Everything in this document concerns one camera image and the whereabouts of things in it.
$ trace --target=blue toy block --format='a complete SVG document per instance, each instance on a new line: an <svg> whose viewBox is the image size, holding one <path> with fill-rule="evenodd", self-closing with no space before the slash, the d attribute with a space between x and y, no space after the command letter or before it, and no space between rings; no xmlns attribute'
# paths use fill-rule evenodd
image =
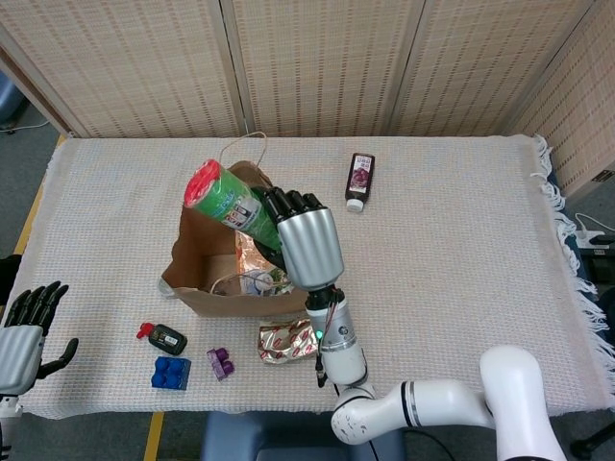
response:
<svg viewBox="0 0 615 461"><path fill-rule="evenodd" d="M187 358L158 357L155 366L152 387L185 391L190 374L190 361Z"/></svg>

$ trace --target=beige woven wall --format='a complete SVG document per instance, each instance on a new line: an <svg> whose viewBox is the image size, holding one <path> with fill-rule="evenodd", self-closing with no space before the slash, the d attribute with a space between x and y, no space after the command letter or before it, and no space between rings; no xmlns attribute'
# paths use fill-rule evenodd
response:
<svg viewBox="0 0 615 461"><path fill-rule="evenodd" d="M239 133L206 1L3 0L0 28L78 136Z"/></svg>
<svg viewBox="0 0 615 461"><path fill-rule="evenodd" d="M615 162L615 2L599 8L511 130L548 139L569 195Z"/></svg>
<svg viewBox="0 0 615 461"><path fill-rule="evenodd" d="M256 128L270 135L380 134L419 3L233 0Z"/></svg>
<svg viewBox="0 0 615 461"><path fill-rule="evenodd" d="M585 0L436 0L422 21L392 133L496 132L587 10Z"/></svg>

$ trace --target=white cable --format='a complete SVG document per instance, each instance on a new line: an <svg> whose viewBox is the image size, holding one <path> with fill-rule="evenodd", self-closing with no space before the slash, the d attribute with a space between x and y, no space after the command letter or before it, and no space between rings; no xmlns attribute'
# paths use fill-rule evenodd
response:
<svg viewBox="0 0 615 461"><path fill-rule="evenodd" d="M587 228L585 227L583 222L580 219L578 219L579 216L582 216L583 218L586 218L586 219L589 219L590 221L593 221L594 223L596 223L597 225L599 225L602 228L607 229L608 231L615 232L615 229L610 228L606 224L601 223L596 218L592 218L591 216L588 216L588 215L583 214L583 213L575 213L575 219L578 221L578 223L580 224L580 226L583 228L584 231L587 231Z"/></svg>
<svg viewBox="0 0 615 461"><path fill-rule="evenodd" d="M31 128L40 128L40 127L44 127L45 125L49 125L49 120L47 120L44 123L41 123L40 125L32 125L30 127L17 127L17 128L11 128L9 130L0 130L0 133L12 133L12 132L18 132L19 130L30 130Z"/></svg>
<svg viewBox="0 0 615 461"><path fill-rule="evenodd" d="M231 141L229 144L227 144L226 146L224 146L222 148L222 150L220 151L220 154L218 155L218 163L222 164L222 155L224 154L224 151L226 151L229 147L231 147L232 145L234 145L236 142L239 142L241 139L245 138L245 137L251 137L254 134L259 134L260 136L262 136L263 139L263 145L262 145L262 152L260 153L260 157L258 158L257 161L257 166L260 166L260 163L262 162L262 158L265 157L265 152L267 152L267 135L263 132L251 132L251 133L247 133L241 137L238 137L237 139Z"/></svg>

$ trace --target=yellow floor stripe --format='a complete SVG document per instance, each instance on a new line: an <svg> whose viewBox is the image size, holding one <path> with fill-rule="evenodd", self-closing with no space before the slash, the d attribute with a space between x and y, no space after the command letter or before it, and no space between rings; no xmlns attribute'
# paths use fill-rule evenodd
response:
<svg viewBox="0 0 615 461"><path fill-rule="evenodd" d="M143 461L156 461L156 457L158 456L158 445L162 434L163 420L164 413L162 412L157 412L152 415L152 421L150 422L150 433L147 436L147 445L145 446Z"/></svg>
<svg viewBox="0 0 615 461"><path fill-rule="evenodd" d="M66 140L64 136L60 136L58 138L58 143L56 144L56 149L58 149L62 143ZM40 186L38 187L37 195L35 196L35 200L32 203L32 207L30 208L30 212L28 213L28 217L26 218L26 224L23 225L23 229L21 230L21 234L19 235L19 240L17 240L17 245L15 246L15 255L23 255L23 252L26 250L26 244L28 243L28 239L30 238L30 232L32 232L32 223L35 220L35 216L37 216L38 205L40 204L40 197L42 197L42 185L45 182L43 178Z"/></svg>

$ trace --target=bag handle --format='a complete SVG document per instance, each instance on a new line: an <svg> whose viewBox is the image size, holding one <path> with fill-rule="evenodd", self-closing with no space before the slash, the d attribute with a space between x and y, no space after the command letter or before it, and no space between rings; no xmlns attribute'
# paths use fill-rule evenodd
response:
<svg viewBox="0 0 615 461"><path fill-rule="evenodd" d="M265 133L263 133L263 132L247 133L247 134L243 135L242 137L238 137L237 139L234 139L233 141L231 141L229 144L224 146L222 148L222 150L220 151L220 155L218 156L218 163L222 164L222 156L224 155L224 151L226 151L228 148L230 148L235 143L239 142L244 137L250 137L253 134L259 134L260 136L262 136L262 139L263 139L262 152L260 153L260 157L258 157L258 161L257 161L257 167L260 167L260 163L262 162L262 158L265 157L265 152L267 152L267 135ZM267 182L269 182L269 184L271 185L271 182L269 181L269 178L264 177L263 179L266 179Z"/></svg>

